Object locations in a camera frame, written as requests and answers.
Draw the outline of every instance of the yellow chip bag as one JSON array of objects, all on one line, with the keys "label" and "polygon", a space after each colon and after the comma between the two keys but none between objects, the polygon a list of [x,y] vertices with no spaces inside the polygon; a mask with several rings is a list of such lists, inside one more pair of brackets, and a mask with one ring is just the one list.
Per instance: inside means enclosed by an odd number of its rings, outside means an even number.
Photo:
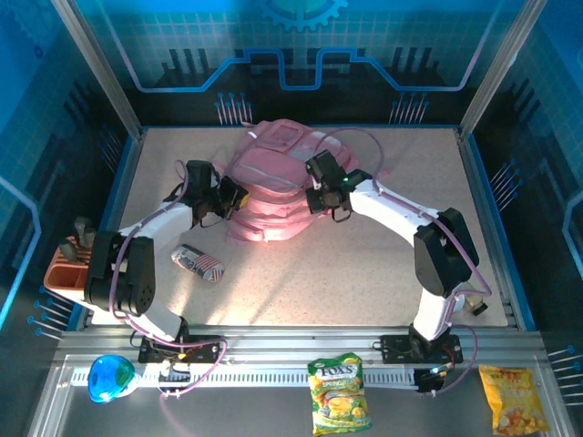
[{"label": "yellow chip bag", "polygon": [[492,409],[495,435],[550,431],[532,371],[480,365],[480,377]]}]

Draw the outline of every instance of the gear logo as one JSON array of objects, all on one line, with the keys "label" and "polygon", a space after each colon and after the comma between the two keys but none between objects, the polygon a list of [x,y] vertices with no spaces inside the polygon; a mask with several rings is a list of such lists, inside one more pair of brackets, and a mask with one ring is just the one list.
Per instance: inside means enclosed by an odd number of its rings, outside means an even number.
[{"label": "gear logo", "polygon": [[28,37],[38,43],[49,37],[56,26],[56,15],[50,0],[3,0],[0,10],[12,12]]},{"label": "gear logo", "polygon": [[346,0],[255,0],[255,4],[273,25],[283,25],[285,30],[295,27],[299,32],[328,25],[328,20],[338,17],[338,10],[348,5]]}]

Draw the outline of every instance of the cable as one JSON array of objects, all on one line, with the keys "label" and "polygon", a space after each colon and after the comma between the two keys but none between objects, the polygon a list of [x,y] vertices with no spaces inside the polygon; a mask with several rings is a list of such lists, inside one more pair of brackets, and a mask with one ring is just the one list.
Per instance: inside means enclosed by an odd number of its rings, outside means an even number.
[{"label": "cable", "polygon": [[443,345],[443,346],[442,346],[442,349],[445,351],[445,353],[447,353],[447,355],[449,355],[449,359],[451,360],[451,362],[452,362],[452,366],[453,366],[453,367],[452,367],[452,371],[454,371],[454,370],[455,370],[455,357],[454,357],[454,354],[453,354],[453,353],[451,352],[451,350],[450,350],[450,349],[449,349],[447,346],[445,346],[445,345]]},{"label": "cable", "polygon": [[432,390],[431,394],[433,395],[433,397],[436,397],[438,394],[442,395],[447,393],[450,390],[453,390],[454,387],[459,384],[464,378],[465,376],[472,370],[472,366],[474,366],[474,363],[476,362],[476,355],[477,355],[477,334],[476,331],[474,330],[474,328],[472,328],[471,326],[468,325],[454,325],[455,328],[466,328],[467,330],[469,330],[472,333],[472,337],[474,338],[474,352],[472,353],[472,358],[470,359],[470,362],[467,363],[467,367],[464,369],[464,371],[462,371],[462,374],[459,375],[459,377],[452,382],[451,384],[449,384],[447,387],[444,387],[441,390]]},{"label": "cable", "polygon": [[136,330],[134,330],[134,331],[131,333],[131,335],[129,336],[129,344],[131,345],[131,347],[132,347],[132,348],[139,348],[139,346],[136,346],[136,345],[133,343],[134,337],[136,336],[136,334],[137,334],[137,333],[138,333],[138,332],[137,332]]},{"label": "cable", "polygon": [[[364,134],[368,135],[374,141],[374,144],[376,144],[376,146],[378,147],[379,153],[380,153],[380,158],[379,158],[379,162],[378,162],[378,164],[373,172],[373,187],[376,190],[376,192],[380,196],[383,196],[384,198],[388,198],[392,202],[396,203],[397,205],[399,205],[403,208],[410,210],[414,214],[421,215],[421,217],[429,220],[430,222],[434,223],[438,228],[440,228],[441,231],[447,236],[447,238],[455,246],[456,250],[459,252],[461,257],[464,259],[465,264],[467,264],[467,267],[470,268],[472,273],[476,275],[477,280],[478,280],[478,282],[480,282],[480,285],[482,286],[482,288],[484,288],[484,290],[458,290],[455,292],[455,298],[457,298],[458,296],[464,295],[464,294],[465,295],[479,294],[479,295],[486,296],[486,297],[492,296],[492,289],[490,289],[490,287],[488,286],[486,280],[482,276],[482,273],[480,273],[480,271],[477,269],[477,266],[471,260],[467,251],[464,249],[464,247],[459,242],[457,237],[454,235],[454,233],[451,230],[449,230],[447,228],[446,225],[444,225],[437,218],[426,213],[422,209],[419,209],[413,205],[410,205],[408,202],[405,202],[405,201],[399,199],[398,197],[393,196],[393,195],[383,191],[381,189],[381,187],[379,187],[377,179],[379,177],[381,170],[383,169],[385,154],[384,154],[383,146],[381,145],[381,141],[379,141],[379,139],[372,132],[369,132],[368,130],[362,129],[360,127],[340,127],[338,129],[330,131],[329,133],[327,133],[326,135],[321,137],[320,140],[316,143],[316,149],[327,137],[329,137],[337,132],[344,131],[344,130],[354,130],[354,131],[358,131],[358,132],[363,132]],[[446,323],[449,322],[449,320],[451,319],[451,316],[454,312],[455,303],[456,303],[456,299],[452,299],[450,304],[449,304],[449,307],[447,308],[447,311],[445,313],[445,322]]]},{"label": "cable", "polygon": [[174,428],[175,434],[179,434],[182,437],[195,437],[187,428],[185,428],[185,426],[179,421],[177,420],[172,413],[170,412],[169,409],[169,402],[167,402],[166,399],[166,393],[163,392],[163,394],[161,394],[158,397],[158,402],[159,402],[159,407],[160,410],[162,411],[162,413],[164,414],[164,417],[166,418],[167,423],[170,424],[170,426],[172,426],[172,428]]},{"label": "cable", "polygon": [[[109,303],[108,303],[108,306],[109,306],[109,312],[111,312],[116,319],[126,321],[129,324],[129,326],[135,330],[135,332],[132,333],[132,339],[133,339],[133,336],[137,332],[139,332],[139,333],[145,335],[146,337],[152,339],[153,341],[155,341],[157,343],[160,343],[160,344],[164,344],[165,346],[169,346],[171,348],[180,348],[180,349],[181,348],[197,348],[197,347],[207,346],[207,345],[211,345],[211,344],[222,344],[223,345],[223,348],[221,350],[221,353],[220,353],[218,359],[210,367],[210,369],[199,378],[198,381],[196,381],[194,384],[190,385],[186,389],[183,389],[181,391],[175,391],[175,393],[168,393],[169,396],[176,396],[176,397],[178,397],[181,394],[185,394],[185,393],[188,393],[189,391],[193,390],[201,382],[203,382],[210,375],[210,373],[212,371],[215,370],[215,368],[219,365],[219,363],[221,362],[221,360],[225,356],[225,353],[227,352],[227,347],[228,347],[229,344],[225,340],[223,340],[223,339],[216,339],[216,340],[209,340],[209,341],[200,341],[200,342],[197,342],[197,343],[176,343],[176,342],[166,341],[166,340],[163,340],[163,339],[160,339],[160,338],[156,337],[151,332],[147,332],[146,330],[142,329],[133,320],[131,320],[128,317],[128,315],[125,314],[124,316],[118,316],[116,314],[115,308],[114,308],[115,301],[116,301],[116,293],[117,293],[117,290],[118,290],[119,270],[120,270],[121,263],[123,261],[124,255],[126,253],[126,250],[128,249],[129,242],[151,220],[155,219],[156,217],[160,216],[161,214],[164,214],[165,212],[168,212],[169,210],[171,210],[172,208],[174,208],[174,206],[176,206],[176,204],[178,204],[182,200],[182,198],[184,197],[184,195],[186,194],[186,191],[187,191],[188,185],[189,185],[188,184],[188,182],[189,182],[189,174],[188,174],[188,170],[187,170],[186,164],[184,163],[184,161],[177,160],[177,161],[175,161],[174,165],[175,165],[176,172],[179,174],[180,179],[182,179],[182,190],[180,191],[179,195],[174,200],[172,200],[166,207],[161,208],[161,209],[153,212],[152,214],[150,214],[149,216],[147,216],[146,218],[144,218],[143,220],[141,220],[136,225],[136,227],[134,227],[129,232],[128,236],[124,239],[124,242],[122,243],[121,247],[119,248],[119,253],[118,253],[118,256],[116,258],[116,264],[115,264],[114,270],[113,270],[113,275],[112,275],[112,279],[111,279],[111,287],[109,289]],[[180,165],[182,167],[182,171],[184,172],[183,175],[180,174],[179,168],[177,167],[178,165]]]},{"label": "cable", "polygon": [[384,348],[388,349],[389,351],[393,351],[394,353],[400,353],[402,355],[408,355],[411,352],[413,352],[413,348],[411,348],[409,351],[399,351],[398,349],[392,348],[391,346],[389,346],[387,344],[384,345]]},{"label": "cable", "polygon": [[224,219],[225,219],[224,217],[223,217],[223,218],[220,218],[219,220],[217,220],[217,221],[215,221],[214,223],[211,223],[210,225],[207,225],[207,226],[203,225],[203,224],[202,224],[202,220],[201,220],[201,221],[200,221],[200,227],[201,227],[202,229],[206,229],[206,228],[212,228],[213,226],[217,226],[217,225],[218,225],[219,223],[221,223],[221,222],[222,222]]}]

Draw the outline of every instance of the pink bag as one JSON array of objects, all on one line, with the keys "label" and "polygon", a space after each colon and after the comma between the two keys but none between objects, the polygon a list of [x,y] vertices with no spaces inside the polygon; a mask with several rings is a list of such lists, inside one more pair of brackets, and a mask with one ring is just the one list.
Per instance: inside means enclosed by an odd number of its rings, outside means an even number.
[{"label": "pink bag", "polygon": [[290,239],[322,217],[308,208],[304,190],[312,182],[305,161],[328,149],[347,172],[358,166],[354,153],[334,137],[317,146],[323,136],[287,119],[261,121],[247,133],[226,170],[251,194],[228,222],[230,241]]}]

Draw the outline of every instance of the beige table surface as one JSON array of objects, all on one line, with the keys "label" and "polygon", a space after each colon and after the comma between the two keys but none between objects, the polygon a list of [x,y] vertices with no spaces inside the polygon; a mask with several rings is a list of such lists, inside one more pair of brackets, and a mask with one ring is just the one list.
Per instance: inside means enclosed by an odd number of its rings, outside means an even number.
[{"label": "beige table surface", "polygon": [[[476,209],[451,129],[370,129],[384,144],[382,182],[427,207],[459,209],[480,257],[480,270],[494,290],[489,309],[478,317],[456,314],[454,321],[505,326],[506,316],[486,251]],[[244,128],[152,128],[139,159],[122,226],[143,219],[179,182],[174,160],[230,156]],[[374,143],[362,133],[337,137],[351,145],[361,168],[378,160]],[[207,217],[207,224],[215,220]],[[225,265],[223,278],[209,283],[170,260],[178,244],[190,245]],[[476,278],[470,280],[477,285]],[[412,248],[389,229],[354,215],[343,224],[318,220],[283,242],[233,246],[226,224],[199,227],[157,254],[157,297],[191,324],[404,326],[413,320],[421,286]]]}]

